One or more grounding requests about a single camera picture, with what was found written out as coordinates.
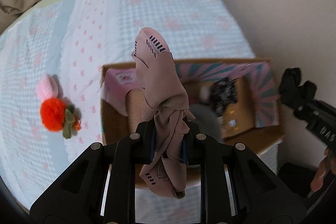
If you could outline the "person's hand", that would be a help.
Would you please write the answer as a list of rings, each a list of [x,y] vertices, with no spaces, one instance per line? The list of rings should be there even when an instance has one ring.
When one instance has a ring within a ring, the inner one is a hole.
[[[310,188],[313,192],[320,190],[323,186],[323,181],[328,172],[333,175],[336,173],[335,167],[335,155],[329,148],[325,149],[325,158],[320,162],[317,172],[310,184]]]

